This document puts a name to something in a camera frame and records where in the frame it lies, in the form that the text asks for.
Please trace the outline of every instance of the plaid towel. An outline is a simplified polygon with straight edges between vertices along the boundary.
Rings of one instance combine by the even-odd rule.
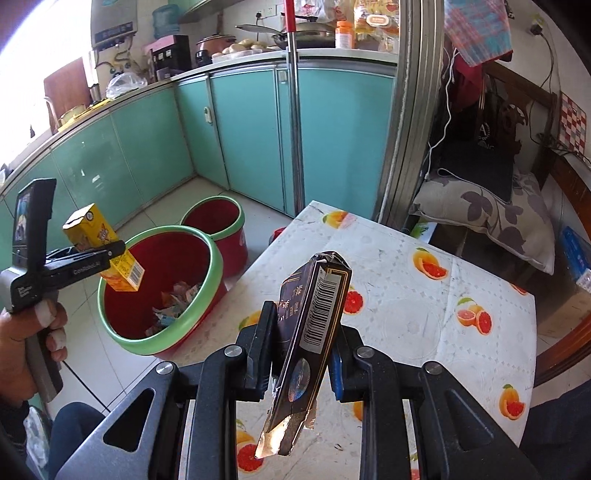
[[[470,67],[512,50],[504,0],[445,0],[445,31]]]

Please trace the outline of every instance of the barcode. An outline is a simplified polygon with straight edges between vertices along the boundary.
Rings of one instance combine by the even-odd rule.
[[[144,275],[144,268],[137,262],[134,263],[134,266],[131,268],[131,272],[129,272],[129,279],[133,282],[134,286],[139,287],[139,282],[142,280],[142,276]]]
[[[304,333],[300,340],[300,347],[304,350],[314,353],[322,351],[326,332],[329,328],[329,321],[335,309],[340,281],[340,275],[326,273],[324,269],[320,269],[318,282],[306,318]]]

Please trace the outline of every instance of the table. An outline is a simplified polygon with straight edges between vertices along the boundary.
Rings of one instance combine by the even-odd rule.
[[[283,280],[313,254],[327,250],[337,251],[349,263],[351,286],[362,298],[361,309],[344,314],[342,323],[357,328],[364,344],[395,361],[416,366],[428,360],[441,362],[519,444],[534,382],[533,296],[401,232],[318,202],[311,202],[255,261],[173,360],[190,365],[234,343],[239,327],[258,318],[265,300],[278,300]],[[353,294],[349,309],[360,304]],[[487,335],[488,319],[482,309],[492,323]],[[460,311],[468,326],[458,320]],[[478,327],[469,325],[473,312],[479,313]],[[516,400],[515,392],[525,408],[511,420],[502,414],[499,400],[501,395]],[[359,405],[335,400],[328,373],[318,396],[314,429],[301,432],[290,456],[268,457],[260,465],[250,455],[270,406],[270,392],[258,404],[237,405],[239,465],[254,469],[241,470],[241,478],[359,478]],[[514,414],[516,406],[509,408]],[[405,411],[407,430],[412,432],[408,405]],[[412,467],[417,468],[412,436],[409,443]]]

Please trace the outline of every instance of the metal screw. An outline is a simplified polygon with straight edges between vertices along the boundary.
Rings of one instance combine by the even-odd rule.
[[[174,365],[170,362],[162,362],[161,364],[156,365],[156,373],[160,375],[168,375],[173,369]]]
[[[238,356],[242,353],[242,347],[240,345],[228,345],[223,351],[226,356]]]
[[[357,356],[361,358],[372,358],[374,356],[374,349],[370,346],[360,346],[357,349]]]
[[[443,367],[437,362],[427,362],[425,364],[425,370],[427,370],[427,372],[431,375],[439,375],[441,372],[443,372]]]

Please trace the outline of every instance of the holographic sticker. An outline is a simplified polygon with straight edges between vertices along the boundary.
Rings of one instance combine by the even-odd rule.
[[[310,364],[305,358],[300,358],[291,374],[290,389],[287,393],[289,401],[296,401],[308,388],[310,383]]]

